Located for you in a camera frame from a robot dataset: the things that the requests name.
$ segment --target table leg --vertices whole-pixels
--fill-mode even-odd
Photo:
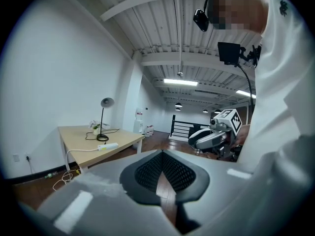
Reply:
[[[80,166],[81,174],[86,173],[87,170],[88,170],[88,167],[82,168],[82,167]]]
[[[137,154],[141,153],[141,148],[142,148],[142,139],[138,142]]]
[[[64,164],[65,164],[67,171],[69,171],[70,167],[69,167],[69,164],[67,164],[67,158],[66,158],[66,153],[65,153],[65,149],[64,149],[64,142],[63,142],[63,138],[61,136],[60,136],[60,142],[61,142],[61,152],[63,154]]]

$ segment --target fluorescent light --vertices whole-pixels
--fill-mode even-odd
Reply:
[[[251,96],[251,94],[249,92],[245,92],[245,91],[242,91],[242,90],[238,90],[238,91],[236,91],[236,93],[239,93],[239,94],[242,94],[242,95],[245,95],[245,96],[248,96],[248,97]]]
[[[181,85],[189,85],[189,86],[196,86],[198,84],[198,82],[195,82],[195,81],[182,81],[182,80],[170,80],[170,79],[164,79],[164,83],[181,84]]]

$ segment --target desk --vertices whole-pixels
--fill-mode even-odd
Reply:
[[[91,130],[87,126],[71,126],[71,127],[58,127],[61,147],[63,152],[64,161],[67,170],[70,170],[66,163],[66,151],[71,149],[84,149],[91,150],[97,148],[97,145],[102,145],[104,142],[98,140],[85,140],[87,132]],[[109,138],[108,143],[118,143],[118,147],[108,150],[96,150],[96,151],[70,151],[76,163],[79,165],[81,173],[88,169],[88,166],[98,163],[105,158],[118,153],[119,151],[138,143],[137,153],[141,153],[142,139],[141,134],[131,133],[125,130],[118,130],[116,133],[106,134]],[[89,139],[96,138],[96,135],[88,134]]]

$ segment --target white power strip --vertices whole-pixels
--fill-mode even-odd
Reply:
[[[118,148],[118,143],[97,145],[98,150]]]

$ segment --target black desk lamp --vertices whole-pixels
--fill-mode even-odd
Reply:
[[[100,102],[100,105],[102,107],[102,118],[100,121],[100,133],[97,135],[96,139],[98,141],[104,142],[108,140],[108,137],[104,134],[102,134],[102,125],[103,125],[103,113],[104,113],[104,108],[110,108],[111,106],[114,105],[114,100],[112,98],[105,98]]]

